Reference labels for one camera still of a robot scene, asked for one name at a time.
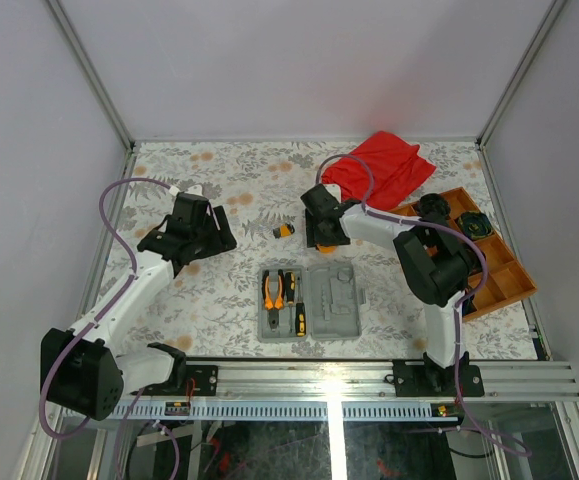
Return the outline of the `orange handled pliers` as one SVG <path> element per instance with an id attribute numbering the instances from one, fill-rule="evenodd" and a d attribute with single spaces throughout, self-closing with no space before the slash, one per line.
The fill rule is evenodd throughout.
<path id="1" fill-rule="evenodd" d="M 262 279 L 263 307 L 267 313 L 269 328 L 275 331 L 279 327 L 280 312 L 284 309 L 284 271 L 279 269 L 275 274 L 265 270 Z"/>

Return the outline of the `black yellow screwdriver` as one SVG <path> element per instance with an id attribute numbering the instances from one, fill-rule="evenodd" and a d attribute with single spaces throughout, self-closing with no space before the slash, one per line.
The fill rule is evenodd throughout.
<path id="1" fill-rule="evenodd" d="M 302 298 L 302 280 L 300 276 L 296 278 L 295 311 L 295 333 L 297 337 L 303 337 L 306 335 L 306 313 Z"/>
<path id="2" fill-rule="evenodd" d="M 286 303 L 288 305 L 293 305 L 295 303 L 296 291 L 296 276 L 293 271 L 287 271 L 284 273 L 283 288 Z"/>

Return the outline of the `orange tape measure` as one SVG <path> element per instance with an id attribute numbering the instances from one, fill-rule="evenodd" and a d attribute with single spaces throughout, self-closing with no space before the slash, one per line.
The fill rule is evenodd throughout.
<path id="1" fill-rule="evenodd" d="M 320 244 L 316 245 L 316 250 L 322 254 L 332 254 L 337 249 L 338 249 L 337 246 L 324 246 L 324 245 L 320 245 Z"/>

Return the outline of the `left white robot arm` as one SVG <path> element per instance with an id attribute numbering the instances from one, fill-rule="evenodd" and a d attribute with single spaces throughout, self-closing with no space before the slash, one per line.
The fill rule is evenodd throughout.
<path id="1" fill-rule="evenodd" d="M 71 327 L 52 328 L 43 337 L 42 403 L 103 420 L 127 394 L 185 391 L 188 371 L 181 350 L 162 342 L 133 354 L 120 348 L 133 323 L 184 267 L 236 246 L 223 207 L 179 193 L 171 213 L 138 243 L 128 272 Z"/>

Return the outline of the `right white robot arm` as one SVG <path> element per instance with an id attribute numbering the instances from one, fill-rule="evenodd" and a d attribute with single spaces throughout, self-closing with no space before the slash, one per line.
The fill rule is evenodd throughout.
<path id="1" fill-rule="evenodd" d="M 433 394 L 460 390 L 461 370 L 469 366 L 463 342 L 463 307 L 474 261 L 486 265 L 477 247 L 450 228 L 444 216 L 401 216 L 350 199 L 341 202 L 318 184 L 301 196 L 307 225 L 326 246 L 361 240 L 396 253 L 406 284 L 422 302 L 427 332 L 418 384 Z"/>

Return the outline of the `grey plastic tool case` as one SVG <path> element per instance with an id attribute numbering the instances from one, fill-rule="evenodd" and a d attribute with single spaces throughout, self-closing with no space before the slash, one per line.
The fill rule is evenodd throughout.
<path id="1" fill-rule="evenodd" d="M 302 280 L 302 298 L 306 313 L 306 335 L 295 333 L 295 303 L 288 305 L 284 295 L 284 309 L 280 323 L 272 331 L 263 307 L 262 279 L 265 270 L 275 274 L 293 271 Z M 329 263 L 304 267 L 302 265 L 264 266 L 258 273 L 258 339 L 263 343 L 300 342 L 307 338 L 321 341 L 356 340 L 361 336 L 360 307 L 365 303 L 364 291 L 357 286 L 350 263 Z"/>

